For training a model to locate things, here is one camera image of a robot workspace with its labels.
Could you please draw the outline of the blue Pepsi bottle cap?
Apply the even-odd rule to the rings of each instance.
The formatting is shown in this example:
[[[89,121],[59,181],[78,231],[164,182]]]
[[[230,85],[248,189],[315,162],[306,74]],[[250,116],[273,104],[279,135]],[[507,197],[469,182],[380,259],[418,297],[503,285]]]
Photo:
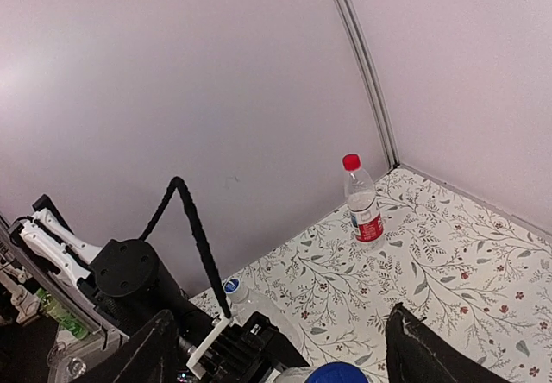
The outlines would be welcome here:
[[[369,383],[367,376],[356,366],[346,362],[331,362],[316,368],[306,383]]]

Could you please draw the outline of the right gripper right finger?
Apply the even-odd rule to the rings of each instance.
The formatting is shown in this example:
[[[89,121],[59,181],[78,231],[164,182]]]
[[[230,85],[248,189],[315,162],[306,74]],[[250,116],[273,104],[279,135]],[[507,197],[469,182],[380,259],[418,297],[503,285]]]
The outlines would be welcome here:
[[[507,382],[455,350],[401,303],[386,320],[385,338],[391,382]]]

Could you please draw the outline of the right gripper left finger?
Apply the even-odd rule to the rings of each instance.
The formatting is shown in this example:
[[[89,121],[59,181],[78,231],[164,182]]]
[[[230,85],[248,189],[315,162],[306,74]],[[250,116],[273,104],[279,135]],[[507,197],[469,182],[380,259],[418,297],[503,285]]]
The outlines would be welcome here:
[[[169,310],[159,311],[113,355],[74,380],[78,383],[176,382],[178,330]]]

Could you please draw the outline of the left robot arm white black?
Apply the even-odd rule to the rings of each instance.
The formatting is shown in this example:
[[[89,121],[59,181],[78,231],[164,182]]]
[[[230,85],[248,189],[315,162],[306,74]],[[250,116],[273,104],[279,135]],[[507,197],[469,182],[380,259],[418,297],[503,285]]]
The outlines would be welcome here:
[[[174,382],[182,371],[202,382],[263,382],[273,371],[304,367],[305,358],[263,311],[238,325],[210,252],[198,211],[180,179],[179,194],[220,307],[214,318],[194,305],[169,273],[147,234],[99,247],[78,239],[48,196],[9,227],[17,257],[47,280],[50,292],[125,343],[84,374],[86,382]]]

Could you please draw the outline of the Pepsi bottle blue label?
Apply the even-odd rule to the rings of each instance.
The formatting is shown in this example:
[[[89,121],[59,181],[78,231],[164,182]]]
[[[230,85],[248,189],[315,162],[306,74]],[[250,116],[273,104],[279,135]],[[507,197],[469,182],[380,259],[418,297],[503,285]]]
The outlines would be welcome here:
[[[317,367],[293,367],[288,368],[280,373],[275,379],[274,383],[306,383],[305,380],[308,375],[313,372]]]

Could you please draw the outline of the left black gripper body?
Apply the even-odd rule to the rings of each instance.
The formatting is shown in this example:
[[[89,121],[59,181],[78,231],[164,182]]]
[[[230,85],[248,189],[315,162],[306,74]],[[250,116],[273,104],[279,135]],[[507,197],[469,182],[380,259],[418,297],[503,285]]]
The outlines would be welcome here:
[[[258,311],[247,322],[232,325],[202,356],[203,382],[264,382],[272,371],[308,367],[292,342]]]

